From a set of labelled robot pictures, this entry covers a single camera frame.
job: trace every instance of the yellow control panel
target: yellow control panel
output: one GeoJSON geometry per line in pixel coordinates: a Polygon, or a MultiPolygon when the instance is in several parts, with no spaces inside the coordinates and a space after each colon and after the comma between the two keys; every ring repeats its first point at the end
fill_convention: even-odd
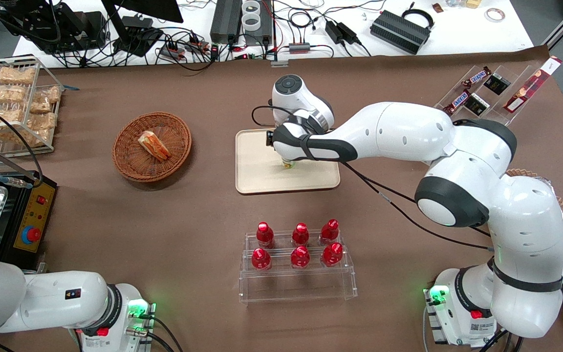
{"type": "Polygon", "coordinates": [[[38,252],[38,245],[43,238],[47,215],[51,210],[55,194],[56,189],[47,183],[32,189],[19,231],[14,239],[14,248],[27,250],[27,252],[38,252]]]}

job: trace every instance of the beige tray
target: beige tray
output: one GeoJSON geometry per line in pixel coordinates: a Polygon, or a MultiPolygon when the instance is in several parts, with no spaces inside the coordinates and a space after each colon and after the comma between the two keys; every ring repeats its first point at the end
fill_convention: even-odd
{"type": "Polygon", "coordinates": [[[301,160],[292,169],[266,146],[267,130],[236,134],[236,189],[242,194],[332,189],[340,183],[336,162],[301,160]]]}

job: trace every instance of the computer monitor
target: computer monitor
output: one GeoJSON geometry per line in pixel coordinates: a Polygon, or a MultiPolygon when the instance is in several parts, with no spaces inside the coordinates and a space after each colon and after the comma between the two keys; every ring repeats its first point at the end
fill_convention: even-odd
{"type": "Polygon", "coordinates": [[[117,6],[166,21],[184,22],[176,0],[101,0],[101,2],[108,12],[108,19],[112,21],[116,33],[119,34],[119,38],[114,41],[114,51],[145,56],[163,34],[161,29],[153,28],[150,24],[148,26],[124,24],[116,9],[117,6]]]}

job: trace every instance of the red button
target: red button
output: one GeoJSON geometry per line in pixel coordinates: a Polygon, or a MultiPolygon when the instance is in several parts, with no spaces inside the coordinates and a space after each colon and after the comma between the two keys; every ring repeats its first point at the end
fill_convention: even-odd
{"type": "Polygon", "coordinates": [[[30,229],[27,232],[27,239],[30,240],[31,242],[36,242],[36,241],[40,240],[41,239],[41,230],[36,229],[36,227],[34,227],[33,229],[30,229]]]}

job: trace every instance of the white table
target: white table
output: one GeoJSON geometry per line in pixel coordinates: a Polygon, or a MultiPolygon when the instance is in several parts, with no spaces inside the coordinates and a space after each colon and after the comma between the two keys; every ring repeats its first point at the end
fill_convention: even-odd
{"type": "MultiPolygon", "coordinates": [[[[307,3],[316,3],[321,0],[304,0],[307,3]]],[[[65,0],[67,5],[73,11],[101,11],[105,14],[103,5],[98,0],[65,0]]],[[[286,4],[294,7],[306,7],[299,0],[285,0],[286,4]]],[[[326,9],[335,6],[351,6],[360,5],[366,0],[325,0],[326,5],[320,7],[319,10],[324,12],[326,9]]],[[[355,8],[344,9],[335,13],[328,14],[328,17],[333,18],[337,22],[344,22],[348,27],[357,33],[358,38],[367,47],[372,55],[388,55],[388,56],[404,56],[409,55],[404,51],[390,45],[383,40],[373,36],[369,32],[369,28],[375,18],[379,16],[378,7],[384,4],[382,9],[391,11],[395,14],[402,14],[409,8],[411,0],[387,0],[386,2],[373,2],[366,7],[377,9],[375,11],[355,8]]],[[[286,7],[284,4],[275,1],[275,12],[282,18],[287,18],[288,11],[280,11],[286,7]]],[[[460,53],[487,53],[487,52],[501,52],[501,51],[517,51],[532,47],[533,44],[522,26],[514,7],[509,0],[483,0],[478,9],[469,9],[466,7],[447,7],[444,0],[416,0],[414,8],[422,9],[431,14],[435,25],[432,28],[431,35],[428,41],[420,48],[418,55],[431,55],[431,54],[460,54],[460,53]],[[443,13],[436,13],[432,7],[432,3],[438,2],[444,9],[443,13]],[[490,22],[484,17],[484,13],[490,7],[496,7],[503,10],[505,13],[505,20],[502,22],[490,22]]],[[[184,18],[184,23],[166,22],[160,23],[154,20],[153,26],[164,27],[185,27],[192,29],[195,33],[201,34],[207,40],[210,38],[210,24],[212,22],[215,5],[208,4],[203,9],[194,9],[192,7],[181,7],[181,13],[184,18]]],[[[126,9],[119,10],[121,16],[133,16],[135,13],[126,9]]],[[[427,26],[427,21],[420,15],[411,14],[406,16],[407,20],[419,24],[420,26],[427,26]]],[[[305,16],[297,15],[295,22],[304,23],[305,16]]],[[[109,24],[112,38],[116,38],[116,31],[112,24],[109,24]]],[[[325,44],[333,47],[335,57],[348,57],[342,46],[335,46],[329,36],[325,32],[325,21],[320,18],[315,22],[316,30],[312,31],[311,26],[307,27],[305,40],[312,45],[325,44]]],[[[179,31],[179,29],[163,29],[165,33],[172,34],[179,31]]],[[[299,41],[297,29],[294,29],[295,39],[299,41]]],[[[277,20],[277,45],[286,46],[292,42],[292,35],[290,27],[284,21],[277,20]],[[283,33],[283,44],[280,44],[283,33]]],[[[147,53],[147,60],[150,64],[156,61],[155,48],[161,47],[163,42],[157,42],[152,49],[147,53]]],[[[347,49],[353,56],[367,56],[362,47],[357,44],[348,45],[347,49]]],[[[262,49],[259,46],[249,47],[242,51],[243,53],[261,54],[262,49]]],[[[87,57],[98,53],[97,49],[89,50],[87,57]]],[[[221,59],[225,60],[226,51],[221,55],[221,59]]],[[[47,67],[63,67],[55,58],[50,55],[44,54],[42,51],[25,38],[20,38],[14,55],[34,54],[40,58],[41,62],[47,67]]],[[[116,62],[119,62],[126,57],[126,53],[118,53],[115,55],[116,62]]],[[[289,54],[288,49],[281,50],[278,55],[278,60],[291,60],[296,58],[326,58],[331,56],[330,49],[326,47],[318,47],[306,54],[289,54]]],[[[99,54],[94,60],[102,58],[103,55],[99,54]]],[[[191,62],[192,58],[187,56],[188,61],[191,62]]],[[[106,59],[100,62],[103,65],[110,63],[111,59],[106,59]]],[[[132,56],[128,59],[127,65],[145,65],[145,59],[138,56],[132,56]]]]}

